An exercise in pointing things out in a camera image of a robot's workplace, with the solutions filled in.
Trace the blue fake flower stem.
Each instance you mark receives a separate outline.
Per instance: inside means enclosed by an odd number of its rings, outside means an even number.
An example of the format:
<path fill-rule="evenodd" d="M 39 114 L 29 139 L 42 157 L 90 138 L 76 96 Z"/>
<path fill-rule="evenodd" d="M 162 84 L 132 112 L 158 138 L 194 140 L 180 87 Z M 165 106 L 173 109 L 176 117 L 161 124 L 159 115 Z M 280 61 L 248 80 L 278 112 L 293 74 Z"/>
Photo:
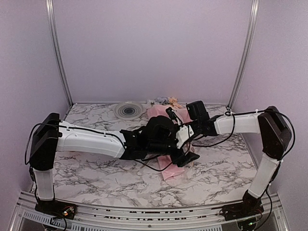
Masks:
<path fill-rule="evenodd" d="M 151 105 L 154 104 L 166 105 L 169 104 L 169 98 L 165 96 L 156 97 L 155 99 L 147 99 L 146 103 Z"/>

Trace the beige raffia ribbon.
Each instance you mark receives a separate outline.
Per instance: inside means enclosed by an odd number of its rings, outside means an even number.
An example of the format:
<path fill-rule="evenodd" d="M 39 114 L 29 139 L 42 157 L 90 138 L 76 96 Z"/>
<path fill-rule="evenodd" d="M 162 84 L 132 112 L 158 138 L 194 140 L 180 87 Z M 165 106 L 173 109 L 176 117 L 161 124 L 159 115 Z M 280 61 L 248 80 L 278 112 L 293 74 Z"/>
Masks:
<path fill-rule="evenodd" d="M 143 167 L 146 167 L 154 172 L 160 173 L 163 180 L 168 181 L 172 178 L 183 175 L 188 167 L 193 166 L 192 161 L 184 167 L 177 167 L 176 165 L 172 164 L 172 157 L 178 157 L 182 154 L 187 154 L 188 152 L 193 151 L 194 149 L 189 143 L 184 145 L 184 149 L 175 155 L 171 155 L 167 152 L 151 153 L 149 157 L 145 157 L 141 160 L 135 160 L 135 162 L 142 164 Z"/>

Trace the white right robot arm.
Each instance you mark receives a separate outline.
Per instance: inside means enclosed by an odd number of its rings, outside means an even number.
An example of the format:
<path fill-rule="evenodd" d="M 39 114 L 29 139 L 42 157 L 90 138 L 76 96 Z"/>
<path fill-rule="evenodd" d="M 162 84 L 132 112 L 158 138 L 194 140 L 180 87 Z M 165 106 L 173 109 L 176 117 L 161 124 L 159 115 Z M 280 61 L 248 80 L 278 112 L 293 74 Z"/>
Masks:
<path fill-rule="evenodd" d="M 295 144 L 295 129 L 288 116 L 277 107 L 269 106 L 264 110 L 233 113 L 210 117 L 202 101 L 186 105 L 190 130 L 196 136 L 219 136 L 234 134 L 258 134 L 262 141 L 262 158 L 250 187 L 239 203 L 238 211 L 248 216 L 257 208 L 257 201 L 277 175 L 284 157 Z"/>

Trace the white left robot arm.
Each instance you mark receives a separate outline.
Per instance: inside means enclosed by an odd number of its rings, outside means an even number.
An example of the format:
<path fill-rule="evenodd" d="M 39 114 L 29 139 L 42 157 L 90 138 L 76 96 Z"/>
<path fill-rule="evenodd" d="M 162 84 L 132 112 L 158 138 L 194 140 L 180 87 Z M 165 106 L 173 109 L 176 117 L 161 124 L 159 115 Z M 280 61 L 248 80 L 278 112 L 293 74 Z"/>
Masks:
<path fill-rule="evenodd" d="M 163 115 L 152 117 L 134 130 L 104 131 L 78 127 L 49 114 L 36 124 L 25 150 L 25 164 L 36 184 L 37 197 L 50 214 L 57 214 L 61 204 L 54 196 L 52 169 L 57 152 L 102 154 L 113 158 L 142 162 L 149 154 L 168 155 L 171 163 L 183 167 L 200 156 L 184 149 L 194 137 L 189 124 L 176 125 Z"/>

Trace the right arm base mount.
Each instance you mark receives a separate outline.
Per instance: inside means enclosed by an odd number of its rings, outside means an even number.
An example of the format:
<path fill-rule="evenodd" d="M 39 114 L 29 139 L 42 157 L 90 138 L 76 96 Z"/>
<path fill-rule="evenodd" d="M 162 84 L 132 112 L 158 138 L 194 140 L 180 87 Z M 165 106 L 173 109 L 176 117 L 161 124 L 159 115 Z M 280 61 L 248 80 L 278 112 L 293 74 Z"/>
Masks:
<path fill-rule="evenodd" d="M 224 205 L 219 214 L 222 215 L 226 221 L 229 221 L 261 214 L 263 212 L 264 208 L 261 204 L 261 197 L 255 198 L 247 190 L 241 202 Z"/>

